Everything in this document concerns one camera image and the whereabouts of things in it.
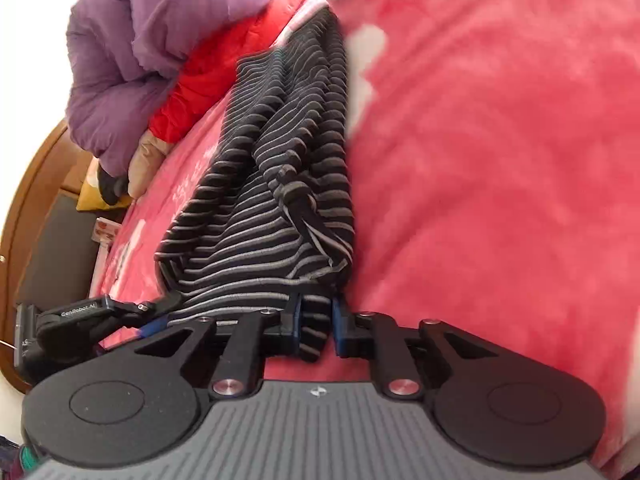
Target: gray ridged panel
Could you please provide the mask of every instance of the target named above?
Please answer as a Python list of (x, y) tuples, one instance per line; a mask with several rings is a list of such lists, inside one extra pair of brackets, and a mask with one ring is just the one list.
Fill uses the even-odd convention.
[(219, 402), (183, 444), (149, 462), (84, 470), (50, 460), (31, 480), (598, 480), (588, 463), (521, 473), (487, 466), (449, 444), (420, 406), (370, 383), (265, 382)]

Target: pink bedspread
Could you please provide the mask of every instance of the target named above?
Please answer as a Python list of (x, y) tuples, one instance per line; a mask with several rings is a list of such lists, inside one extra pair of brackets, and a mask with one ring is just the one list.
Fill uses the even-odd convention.
[[(618, 477), (640, 462), (623, 449), (640, 434), (640, 0), (335, 10), (351, 63), (351, 304), (407, 326), (440, 318), (592, 384), (608, 415), (595, 462)], [(158, 294), (153, 252), (207, 167), (225, 104), (130, 209), (103, 291)], [(367, 370), (327, 351), (266, 373)]]

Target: striped garment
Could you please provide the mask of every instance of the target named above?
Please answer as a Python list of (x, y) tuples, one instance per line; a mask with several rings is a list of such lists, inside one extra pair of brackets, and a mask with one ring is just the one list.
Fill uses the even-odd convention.
[(353, 257), (345, 113), (346, 56), (328, 8), (239, 62), (211, 166), (156, 252), (162, 281), (184, 295), (171, 323), (283, 309), (295, 291), (298, 354), (319, 356)]

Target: pillow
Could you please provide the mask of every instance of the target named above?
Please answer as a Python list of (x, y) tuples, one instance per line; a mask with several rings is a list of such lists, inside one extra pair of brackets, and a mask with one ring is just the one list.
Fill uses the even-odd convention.
[(130, 196), (124, 196), (116, 205), (108, 205), (100, 196), (100, 190), (98, 190), (98, 159), (94, 159), (89, 164), (89, 169), (86, 172), (86, 177), (82, 183), (80, 189), (80, 196), (78, 197), (78, 205), (76, 205), (77, 211), (95, 211), (95, 210), (109, 210), (118, 209), (123, 207), (129, 207), (133, 199)]

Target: purple comforter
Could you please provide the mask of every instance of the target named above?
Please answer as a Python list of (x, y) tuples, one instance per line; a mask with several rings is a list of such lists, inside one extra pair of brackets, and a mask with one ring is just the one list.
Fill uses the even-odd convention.
[(66, 32), (74, 83), (71, 138), (111, 176), (138, 141), (194, 47), (269, 0), (79, 0)]

